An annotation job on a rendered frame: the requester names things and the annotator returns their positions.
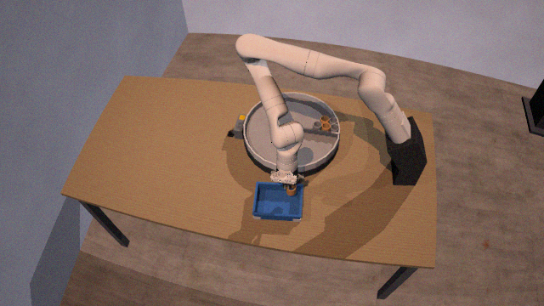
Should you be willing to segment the dark blue open crate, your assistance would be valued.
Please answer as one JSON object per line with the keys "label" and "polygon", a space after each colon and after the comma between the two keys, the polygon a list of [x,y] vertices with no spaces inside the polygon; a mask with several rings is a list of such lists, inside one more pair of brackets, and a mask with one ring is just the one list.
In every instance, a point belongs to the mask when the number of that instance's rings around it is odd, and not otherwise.
{"label": "dark blue open crate", "polygon": [[303,186],[301,184],[297,184],[297,193],[295,195],[288,195],[282,183],[256,182],[252,210],[253,219],[300,222],[302,202]]}

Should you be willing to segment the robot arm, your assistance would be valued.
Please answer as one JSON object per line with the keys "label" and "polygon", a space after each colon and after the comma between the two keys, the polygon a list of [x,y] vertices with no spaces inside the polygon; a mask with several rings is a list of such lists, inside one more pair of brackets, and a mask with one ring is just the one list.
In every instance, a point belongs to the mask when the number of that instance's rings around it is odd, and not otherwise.
{"label": "robot arm", "polygon": [[266,60],[282,65],[299,75],[318,80],[333,77],[351,77],[359,80],[360,98],[368,109],[375,113],[390,139],[396,144],[401,144],[411,138],[411,125],[393,95],[385,93],[386,76],[376,67],[277,42],[252,33],[240,36],[236,40],[235,49],[252,75],[269,120],[270,138],[276,147],[276,166],[279,170],[270,174],[272,181],[285,184],[297,182],[297,177],[292,173],[298,168],[298,150],[303,142],[304,132],[302,125],[296,121],[278,125],[278,120],[288,113],[288,108]]}

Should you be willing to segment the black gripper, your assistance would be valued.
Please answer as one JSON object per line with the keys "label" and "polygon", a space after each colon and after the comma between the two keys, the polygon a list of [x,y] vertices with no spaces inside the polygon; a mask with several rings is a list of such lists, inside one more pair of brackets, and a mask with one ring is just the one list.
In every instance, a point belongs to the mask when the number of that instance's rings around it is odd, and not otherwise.
{"label": "black gripper", "polygon": [[[277,172],[277,171],[279,171],[277,167],[276,167],[276,170],[271,169],[270,174],[271,174],[271,173],[274,173],[274,172]],[[304,174],[301,174],[301,175],[300,175],[298,169],[297,169],[295,172],[293,172],[292,174],[294,174],[294,175],[297,177],[297,183],[296,183],[296,184],[293,184],[293,185],[297,185],[297,184],[303,182]],[[283,184],[283,183],[282,183],[282,184]],[[287,185],[287,188],[288,188],[288,189],[290,189],[290,188],[292,187],[291,184],[283,184],[284,190],[286,190],[286,185]],[[289,185],[290,185],[290,186],[289,186]]]}

